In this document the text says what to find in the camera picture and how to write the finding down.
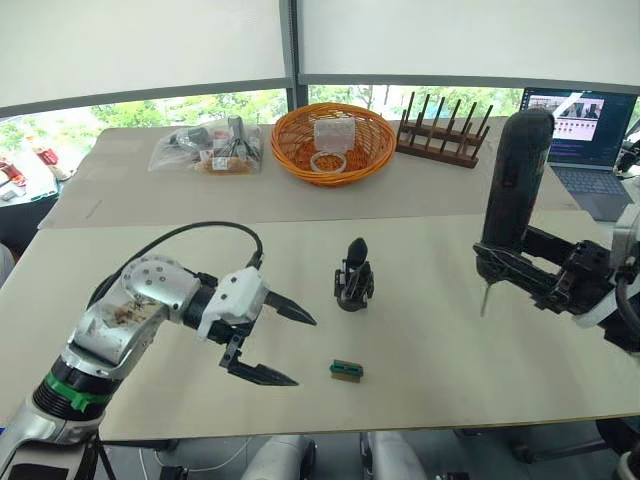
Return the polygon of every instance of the white table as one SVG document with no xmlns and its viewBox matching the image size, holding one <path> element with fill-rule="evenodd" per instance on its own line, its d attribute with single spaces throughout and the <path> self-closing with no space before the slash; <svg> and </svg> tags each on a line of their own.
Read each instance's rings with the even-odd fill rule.
<svg viewBox="0 0 640 480">
<path fill-rule="evenodd" d="M 105 130 L 41 228 L 168 225 L 211 219 L 244 223 L 398 218 L 484 212 L 505 119 L 492 118 L 474 169 L 398 154 L 381 172 L 341 188 L 298 180 L 273 158 L 263 127 L 259 175 L 215 177 L 194 171 L 148 172 L 156 142 L 171 128 Z M 579 210 L 553 171 L 538 207 Z"/>
<path fill-rule="evenodd" d="M 568 314 L 533 306 L 510 284 L 483 282 L 472 244 L 481 215 L 255 225 L 270 286 L 316 327 L 273 313 L 259 319 L 243 361 L 264 363 L 300 386 L 259 387 L 218 367 L 222 347 L 163 325 L 156 343 L 109 405 L 107 440 L 284 432 L 469 427 L 640 413 L 640 365 Z M 598 240 L 585 212 L 549 212 L 533 225 L 571 241 Z M 0 425 L 42 379 L 79 321 L 94 286 L 168 227 L 47 229 L 0 290 Z M 222 275 L 253 251 L 231 230 L 204 229 L 159 252 Z M 333 270 L 362 235 L 376 292 L 347 313 L 332 296 Z M 333 359 L 364 365 L 360 384 L 334 380 Z"/>
</svg>

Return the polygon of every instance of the green band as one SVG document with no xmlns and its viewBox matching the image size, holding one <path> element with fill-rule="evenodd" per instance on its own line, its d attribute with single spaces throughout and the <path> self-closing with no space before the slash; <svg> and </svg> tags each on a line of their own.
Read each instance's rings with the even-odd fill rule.
<svg viewBox="0 0 640 480">
<path fill-rule="evenodd" d="M 59 381 L 51 372 L 47 374 L 45 381 L 54 392 L 71 401 L 71 408 L 80 410 L 83 413 L 92 403 L 104 404 L 109 403 L 109 400 L 111 400 L 111 395 L 94 395 L 93 393 L 78 392 L 66 383 Z"/>
</svg>

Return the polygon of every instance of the laptop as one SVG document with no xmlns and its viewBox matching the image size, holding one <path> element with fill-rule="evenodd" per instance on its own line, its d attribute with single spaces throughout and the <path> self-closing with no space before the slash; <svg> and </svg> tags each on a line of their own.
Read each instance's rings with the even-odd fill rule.
<svg viewBox="0 0 640 480">
<path fill-rule="evenodd" d="M 556 119 L 548 163 L 595 220 L 617 221 L 632 203 L 613 173 L 636 95 L 525 88 L 520 110 L 543 108 Z"/>
</svg>

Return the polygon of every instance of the black cable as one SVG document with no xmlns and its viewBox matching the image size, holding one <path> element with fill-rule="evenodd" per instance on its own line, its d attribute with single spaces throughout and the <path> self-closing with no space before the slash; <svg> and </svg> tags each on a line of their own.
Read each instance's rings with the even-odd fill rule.
<svg viewBox="0 0 640 480">
<path fill-rule="evenodd" d="M 618 305 L 618 311 L 620 312 L 622 319 L 631 329 L 633 334 L 640 338 L 640 319 L 627 298 L 628 286 L 629 282 L 624 276 L 619 276 L 616 279 L 616 304 Z"/>
<path fill-rule="evenodd" d="M 107 477 L 109 477 L 109 480 L 117 480 L 116 474 L 113 472 L 113 467 L 111 466 L 111 461 L 107 456 L 107 452 L 104 449 L 104 445 L 102 444 L 99 434 L 96 434 L 96 447 L 98 448 L 98 455 L 100 455 L 102 465 L 104 465 L 104 470 L 107 472 Z"/>
<path fill-rule="evenodd" d="M 249 227 L 246 227 L 246 226 L 241 225 L 239 223 L 224 222 L 224 221 L 209 221 L 209 222 L 190 223 L 189 225 L 184 225 L 182 227 L 176 228 L 176 229 L 171 230 L 170 232 L 167 232 L 164 235 L 156 238 L 153 242 L 149 243 L 147 246 L 145 246 L 140 251 L 138 251 L 136 254 L 134 254 L 131 258 L 129 258 L 129 260 L 127 260 L 124 263 L 124 265 L 122 265 L 118 270 L 116 270 L 111 276 L 105 278 L 100 283 L 100 285 L 98 285 L 96 287 L 96 289 L 93 291 L 93 294 L 91 295 L 91 298 L 89 299 L 89 305 L 87 305 L 87 308 L 90 307 L 91 305 L 93 305 L 98 300 L 100 300 L 102 297 L 104 297 L 104 295 L 107 293 L 107 291 L 111 288 L 111 286 L 115 283 L 115 281 L 120 277 L 120 274 L 122 273 L 122 270 L 124 270 L 124 268 L 129 263 L 131 263 L 133 260 L 135 260 L 138 257 L 141 257 L 142 255 L 147 253 L 152 248 L 158 246 L 159 244 L 161 244 L 165 240 L 168 240 L 169 238 L 171 238 L 171 237 L 173 237 L 175 235 L 178 235 L 179 233 L 186 232 L 187 230 L 193 230 L 194 228 L 202 228 L 202 227 L 229 227 L 229 228 L 236 228 L 236 229 L 242 230 L 243 232 L 245 232 L 248 235 L 250 235 L 251 238 L 253 238 L 253 240 L 256 242 L 256 251 L 253 254 L 253 256 L 251 257 L 251 259 L 249 260 L 249 263 L 247 264 L 247 266 L 251 266 L 252 265 L 252 266 L 255 266 L 256 268 L 260 268 L 260 264 L 262 263 L 262 253 L 263 253 L 262 240 L 260 240 L 260 237 L 258 236 L 258 234 L 256 232 L 254 232 L 253 230 L 251 230 Z"/>
</svg>

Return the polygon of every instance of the plastic bag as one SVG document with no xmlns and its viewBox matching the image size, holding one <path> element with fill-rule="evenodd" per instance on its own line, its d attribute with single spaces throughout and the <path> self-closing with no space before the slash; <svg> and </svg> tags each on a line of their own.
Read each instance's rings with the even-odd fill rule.
<svg viewBox="0 0 640 480">
<path fill-rule="evenodd" d="M 262 131 L 231 116 L 162 137 L 151 154 L 149 171 L 192 169 L 213 175 L 258 173 Z"/>
<path fill-rule="evenodd" d="M 346 153 L 353 150 L 356 121 L 353 117 L 322 118 L 313 124 L 313 140 L 320 152 Z"/>
</svg>

